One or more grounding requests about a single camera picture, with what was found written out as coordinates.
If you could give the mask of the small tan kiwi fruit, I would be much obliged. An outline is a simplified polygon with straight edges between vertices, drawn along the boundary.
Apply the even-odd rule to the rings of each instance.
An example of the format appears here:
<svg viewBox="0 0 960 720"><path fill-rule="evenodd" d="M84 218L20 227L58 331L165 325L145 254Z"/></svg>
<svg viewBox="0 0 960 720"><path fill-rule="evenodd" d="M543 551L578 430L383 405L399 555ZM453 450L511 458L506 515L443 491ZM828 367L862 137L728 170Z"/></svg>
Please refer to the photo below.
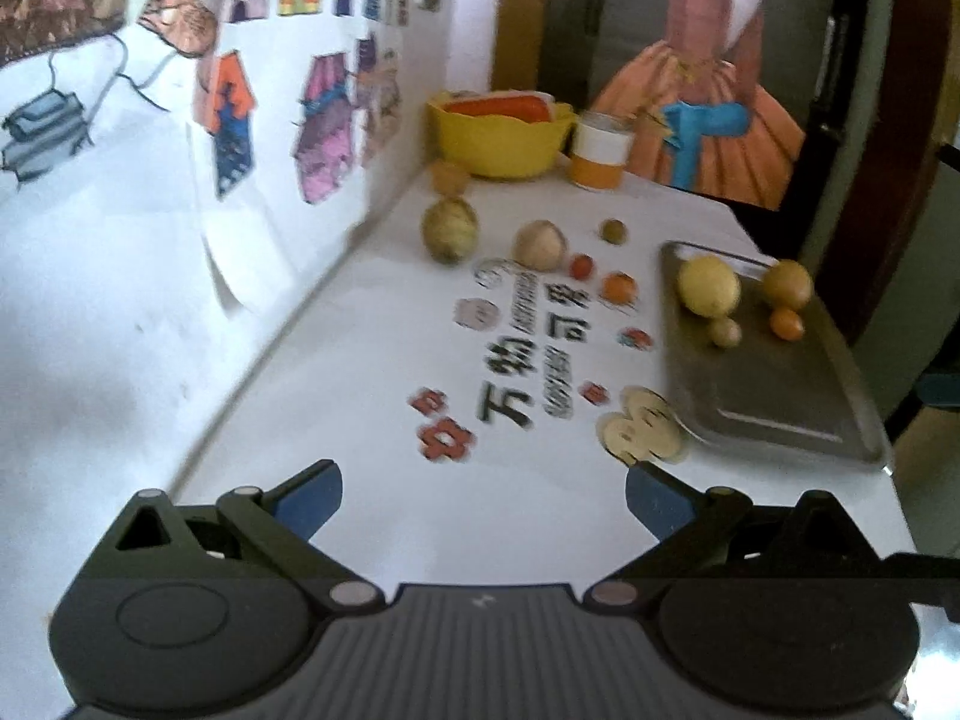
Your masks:
<svg viewBox="0 0 960 720"><path fill-rule="evenodd" d="M716 348L732 349L742 343L742 327L732 317L718 317L708 325L708 335Z"/></svg>

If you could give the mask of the small orange tangerine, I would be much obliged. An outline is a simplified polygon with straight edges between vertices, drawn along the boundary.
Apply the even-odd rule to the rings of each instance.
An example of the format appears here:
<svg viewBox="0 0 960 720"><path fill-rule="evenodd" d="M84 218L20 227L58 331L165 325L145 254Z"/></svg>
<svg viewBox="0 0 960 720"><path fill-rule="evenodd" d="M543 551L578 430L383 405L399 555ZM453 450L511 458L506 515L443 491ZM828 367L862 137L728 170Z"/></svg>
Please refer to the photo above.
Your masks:
<svg viewBox="0 0 960 720"><path fill-rule="evenodd" d="M771 310L771 332L782 341L796 343L805 335L805 325L802 317L791 307L780 305Z"/></svg>

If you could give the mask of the large yellow lemon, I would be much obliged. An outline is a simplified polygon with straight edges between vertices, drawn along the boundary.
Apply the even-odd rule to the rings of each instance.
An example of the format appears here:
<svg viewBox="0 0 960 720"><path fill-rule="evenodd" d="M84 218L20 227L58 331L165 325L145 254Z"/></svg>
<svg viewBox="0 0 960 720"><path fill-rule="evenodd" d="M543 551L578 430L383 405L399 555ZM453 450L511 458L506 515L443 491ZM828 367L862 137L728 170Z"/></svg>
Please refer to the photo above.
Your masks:
<svg viewBox="0 0 960 720"><path fill-rule="evenodd" d="M686 309L702 319L730 316L742 294L739 275L716 255L683 262L677 273L677 291Z"/></svg>

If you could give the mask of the brown round pear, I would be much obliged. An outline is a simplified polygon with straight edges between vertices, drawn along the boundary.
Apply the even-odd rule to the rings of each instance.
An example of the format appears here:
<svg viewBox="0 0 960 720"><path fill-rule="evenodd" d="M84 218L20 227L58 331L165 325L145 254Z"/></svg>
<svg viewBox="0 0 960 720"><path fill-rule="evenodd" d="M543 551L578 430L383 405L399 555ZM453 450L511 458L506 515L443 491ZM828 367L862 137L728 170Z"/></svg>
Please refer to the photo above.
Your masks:
<svg viewBox="0 0 960 720"><path fill-rule="evenodd" d="M800 312L814 297L814 280L799 262L780 260L763 273L761 292L771 307Z"/></svg>

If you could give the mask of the small red tomato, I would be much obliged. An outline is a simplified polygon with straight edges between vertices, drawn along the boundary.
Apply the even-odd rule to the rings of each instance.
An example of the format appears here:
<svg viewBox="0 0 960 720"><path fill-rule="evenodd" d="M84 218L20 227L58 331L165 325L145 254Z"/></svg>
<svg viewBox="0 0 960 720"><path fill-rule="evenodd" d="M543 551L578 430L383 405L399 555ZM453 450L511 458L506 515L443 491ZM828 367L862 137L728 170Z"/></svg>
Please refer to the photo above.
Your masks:
<svg viewBox="0 0 960 720"><path fill-rule="evenodd" d="M574 255L569 262L569 276L578 281L589 281L594 275L596 264L594 259L586 254Z"/></svg>

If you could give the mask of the small brown round fruit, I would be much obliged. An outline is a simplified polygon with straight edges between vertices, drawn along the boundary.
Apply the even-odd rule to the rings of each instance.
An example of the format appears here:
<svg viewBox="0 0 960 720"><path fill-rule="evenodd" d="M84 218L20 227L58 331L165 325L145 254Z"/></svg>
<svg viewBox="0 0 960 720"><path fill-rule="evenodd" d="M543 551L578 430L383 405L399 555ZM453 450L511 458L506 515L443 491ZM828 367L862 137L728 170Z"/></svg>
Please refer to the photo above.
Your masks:
<svg viewBox="0 0 960 720"><path fill-rule="evenodd" d="M601 224L599 234L605 242L612 245L623 245L628 241L628 229L626 229L625 223L613 218L608 218Z"/></svg>

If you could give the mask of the metal tray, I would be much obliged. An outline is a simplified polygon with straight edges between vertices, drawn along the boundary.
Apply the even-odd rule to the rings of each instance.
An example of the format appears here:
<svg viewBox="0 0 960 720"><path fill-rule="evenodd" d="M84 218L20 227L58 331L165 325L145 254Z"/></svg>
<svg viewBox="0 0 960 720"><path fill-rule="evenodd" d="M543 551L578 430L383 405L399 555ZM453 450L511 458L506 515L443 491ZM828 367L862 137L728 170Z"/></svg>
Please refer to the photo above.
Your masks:
<svg viewBox="0 0 960 720"><path fill-rule="evenodd" d="M715 255L739 277L732 319L742 340L736 348L716 346L708 322L680 300L680 270L700 255ZM737 457L889 465L893 452L884 421L820 299L800 312L804 337L786 341L770 327L763 260L670 241L659 252L659 270L665 396L693 436Z"/></svg>

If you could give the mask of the beige peach fruit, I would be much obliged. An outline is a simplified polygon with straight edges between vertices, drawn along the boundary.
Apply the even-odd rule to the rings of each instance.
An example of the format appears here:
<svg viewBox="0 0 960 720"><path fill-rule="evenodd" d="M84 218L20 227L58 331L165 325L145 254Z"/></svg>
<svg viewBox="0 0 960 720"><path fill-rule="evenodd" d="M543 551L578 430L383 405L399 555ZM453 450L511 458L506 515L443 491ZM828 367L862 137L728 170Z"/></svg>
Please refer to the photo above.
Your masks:
<svg viewBox="0 0 960 720"><path fill-rule="evenodd" d="M560 228L548 220L535 220L516 232L512 260L527 270L556 271L566 259L568 243Z"/></svg>

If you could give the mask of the green oval mango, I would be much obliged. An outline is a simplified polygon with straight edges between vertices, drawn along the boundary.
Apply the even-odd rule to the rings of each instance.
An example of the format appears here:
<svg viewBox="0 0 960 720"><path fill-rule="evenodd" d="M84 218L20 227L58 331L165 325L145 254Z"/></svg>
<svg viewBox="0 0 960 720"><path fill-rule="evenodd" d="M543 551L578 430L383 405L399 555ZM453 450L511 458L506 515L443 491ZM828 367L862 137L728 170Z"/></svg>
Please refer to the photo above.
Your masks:
<svg viewBox="0 0 960 720"><path fill-rule="evenodd" d="M455 265L477 249L480 224L466 200L444 197L423 213L420 232L423 245L435 262Z"/></svg>

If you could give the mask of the small orange fruit by bowl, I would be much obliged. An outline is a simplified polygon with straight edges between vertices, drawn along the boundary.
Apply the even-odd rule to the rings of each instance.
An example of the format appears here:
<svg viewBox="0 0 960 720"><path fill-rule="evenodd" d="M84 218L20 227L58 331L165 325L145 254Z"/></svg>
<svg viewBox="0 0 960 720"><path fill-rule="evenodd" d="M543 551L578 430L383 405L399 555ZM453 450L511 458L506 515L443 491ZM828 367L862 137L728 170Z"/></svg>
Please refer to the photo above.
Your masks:
<svg viewBox="0 0 960 720"><path fill-rule="evenodd" d="M430 164L431 187L444 199L462 199L470 184L470 172L460 164L436 160Z"/></svg>

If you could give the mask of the white orange cup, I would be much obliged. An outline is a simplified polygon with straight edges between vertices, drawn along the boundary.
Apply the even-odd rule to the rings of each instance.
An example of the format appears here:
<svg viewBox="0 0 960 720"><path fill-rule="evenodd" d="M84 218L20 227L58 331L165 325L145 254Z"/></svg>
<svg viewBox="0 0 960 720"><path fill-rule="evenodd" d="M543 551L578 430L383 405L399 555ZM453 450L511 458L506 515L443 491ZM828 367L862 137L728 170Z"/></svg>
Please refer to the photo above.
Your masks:
<svg viewBox="0 0 960 720"><path fill-rule="evenodd" d="M568 179L592 192L615 190L622 183L633 138L635 124L630 119L585 112L574 129Z"/></svg>

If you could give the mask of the woman in dress painting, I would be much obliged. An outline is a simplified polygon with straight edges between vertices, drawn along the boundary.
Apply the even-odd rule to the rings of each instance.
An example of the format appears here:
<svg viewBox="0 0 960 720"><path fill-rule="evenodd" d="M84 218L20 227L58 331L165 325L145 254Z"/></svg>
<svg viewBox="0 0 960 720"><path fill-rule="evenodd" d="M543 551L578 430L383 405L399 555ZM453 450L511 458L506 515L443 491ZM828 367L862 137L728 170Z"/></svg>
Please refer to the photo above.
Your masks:
<svg viewBox="0 0 960 720"><path fill-rule="evenodd" d="M628 119L626 171L775 210L804 132L760 82L765 0L667 0L665 34L620 68L592 109Z"/></svg>

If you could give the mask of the yellow plastic bowl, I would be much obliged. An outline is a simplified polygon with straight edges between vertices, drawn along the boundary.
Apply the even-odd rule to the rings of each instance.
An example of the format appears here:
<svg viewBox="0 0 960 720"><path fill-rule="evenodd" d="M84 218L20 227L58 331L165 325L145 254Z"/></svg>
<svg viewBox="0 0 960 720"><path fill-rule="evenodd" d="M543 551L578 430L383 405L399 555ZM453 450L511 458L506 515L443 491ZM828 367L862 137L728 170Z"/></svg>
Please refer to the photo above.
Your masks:
<svg viewBox="0 0 960 720"><path fill-rule="evenodd" d="M539 94L553 103L555 119L526 124L509 117L467 117L451 114L444 106L457 98L488 94ZM460 164L471 176L498 181L527 181L540 177L555 164L566 138L578 122L573 107L557 103L537 91L496 91L488 94L439 93L428 101L433 135L444 160Z"/></svg>

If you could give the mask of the orange sponge in bowl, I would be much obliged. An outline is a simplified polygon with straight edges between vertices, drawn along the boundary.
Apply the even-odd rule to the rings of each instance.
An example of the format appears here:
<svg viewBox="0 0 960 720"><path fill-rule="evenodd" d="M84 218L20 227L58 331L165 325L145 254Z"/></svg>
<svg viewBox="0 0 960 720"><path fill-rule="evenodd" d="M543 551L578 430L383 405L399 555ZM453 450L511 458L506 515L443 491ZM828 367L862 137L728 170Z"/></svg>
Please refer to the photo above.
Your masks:
<svg viewBox="0 0 960 720"><path fill-rule="evenodd" d="M489 94L475 98L457 98L444 106L446 112L467 117L509 117L526 124L541 124L555 119L553 103L539 94Z"/></svg>

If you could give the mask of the colourful house drawings sheet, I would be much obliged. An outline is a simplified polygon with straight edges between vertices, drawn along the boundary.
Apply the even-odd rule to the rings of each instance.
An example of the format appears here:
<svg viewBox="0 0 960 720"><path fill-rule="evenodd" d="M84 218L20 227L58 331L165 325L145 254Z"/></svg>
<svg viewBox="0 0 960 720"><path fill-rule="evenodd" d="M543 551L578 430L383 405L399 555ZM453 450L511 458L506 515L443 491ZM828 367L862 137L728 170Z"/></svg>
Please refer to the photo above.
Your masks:
<svg viewBox="0 0 960 720"><path fill-rule="evenodd" d="M223 0L199 86L206 252L267 310L347 247L402 130L404 44L443 37L443 0Z"/></svg>

